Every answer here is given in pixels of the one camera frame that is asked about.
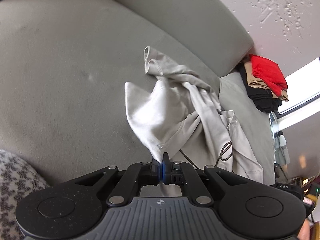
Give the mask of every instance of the cable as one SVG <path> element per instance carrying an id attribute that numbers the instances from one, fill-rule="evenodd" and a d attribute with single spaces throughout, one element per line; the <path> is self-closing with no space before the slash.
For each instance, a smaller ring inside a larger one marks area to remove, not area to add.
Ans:
<path id="1" fill-rule="evenodd" d="M 232 142 L 230 141 L 230 142 L 227 142 L 227 143 L 222 147 L 222 149 L 221 149 L 221 151 L 220 151 L 219 158 L 217 159 L 215 166 L 218 165 L 218 161 L 219 161 L 219 160 L 222 160 L 223 162 L 225 162 L 225 161 L 227 161 L 227 160 L 229 160 L 229 159 L 231 158 L 232 152 L 230 153 L 230 155 L 229 155 L 227 158 L 225 158 L 225 159 L 222 158 L 222 156 L 227 152 L 227 150 L 230 149 L 231 146 L 232 146 Z M 179 152 L 181 152 L 181 154 L 188 160 L 188 162 L 190 162 L 193 166 L 195 166 L 195 167 L 199 170 L 198 166 L 195 165 L 194 162 L 193 162 L 192 160 L 190 160 L 189 157 L 188 157 L 181 149 L 179 150 Z"/>
<path id="2" fill-rule="evenodd" d="M 195 167 L 199 170 L 198 166 L 195 165 L 195 164 L 193 163 L 193 161 L 190 160 L 190 159 L 188 158 L 188 156 L 187 156 L 181 149 L 180 149 L 179 151 L 182 153 L 182 155 L 183 155 L 193 166 L 195 166 Z"/>
<path id="3" fill-rule="evenodd" d="M 218 166 L 218 161 L 219 161 L 219 160 L 222 160 L 223 162 L 225 162 L 225 161 L 227 161 L 227 160 L 229 160 L 229 159 L 231 158 L 232 152 L 230 153 L 230 155 L 229 155 L 227 158 L 225 158 L 225 159 L 222 158 L 222 155 L 224 155 L 224 154 L 226 153 L 226 151 L 229 150 L 229 148 L 231 147 L 231 145 L 232 145 L 232 142 L 230 141 L 230 142 L 227 142 L 227 143 L 222 147 L 221 152 L 220 152 L 220 155 L 219 155 L 219 158 L 217 159 L 215 166 Z"/>
<path id="4" fill-rule="evenodd" d="M 311 212 L 311 221 L 315 224 L 316 222 L 315 222 L 315 220 L 313 219 L 313 212 Z"/>

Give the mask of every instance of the logo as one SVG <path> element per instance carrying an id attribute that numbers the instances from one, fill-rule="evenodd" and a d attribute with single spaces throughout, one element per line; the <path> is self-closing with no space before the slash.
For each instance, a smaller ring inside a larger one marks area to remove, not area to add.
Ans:
<path id="1" fill-rule="evenodd" d="M 164 203 L 166 203 L 166 201 L 163 201 L 162 199 L 159 199 L 156 201 L 157 204 L 159 205 L 163 205 Z"/>

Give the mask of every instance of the white wall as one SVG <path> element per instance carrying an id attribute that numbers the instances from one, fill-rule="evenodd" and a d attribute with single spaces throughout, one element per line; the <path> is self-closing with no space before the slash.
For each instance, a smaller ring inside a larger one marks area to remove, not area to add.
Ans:
<path id="1" fill-rule="evenodd" d="M 221 0 L 285 76 L 320 56 L 320 0 Z"/>

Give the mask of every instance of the black cloth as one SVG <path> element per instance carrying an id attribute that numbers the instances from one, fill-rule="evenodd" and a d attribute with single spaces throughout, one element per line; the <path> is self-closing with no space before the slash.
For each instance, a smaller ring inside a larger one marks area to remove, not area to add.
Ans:
<path id="1" fill-rule="evenodd" d="M 278 110 L 278 107 L 282 105 L 281 99 L 272 98 L 272 92 L 269 89 L 250 87 L 247 82 L 247 73 L 242 62 L 237 65 L 237 69 L 240 72 L 248 97 L 254 102 L 256 108 L 266 113 Z"/>

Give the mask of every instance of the couch backrest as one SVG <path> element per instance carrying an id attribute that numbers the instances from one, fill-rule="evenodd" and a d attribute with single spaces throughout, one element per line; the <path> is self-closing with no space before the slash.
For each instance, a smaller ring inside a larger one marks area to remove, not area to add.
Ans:
<path id="1" fill-rule="evenodd" d="M 143 51 L 219 78 L 190 50 L 113 0 L 0 1 L 0 149 L 50 184 L 151 161 L 125 112 L 125 82 L 152 92 Z"/>
<path id="2" fill-rule="evenodd" d="M 198 56 L 218 76 L 228 74 L 253 40 L 219 0 L 116 0 Z"/>

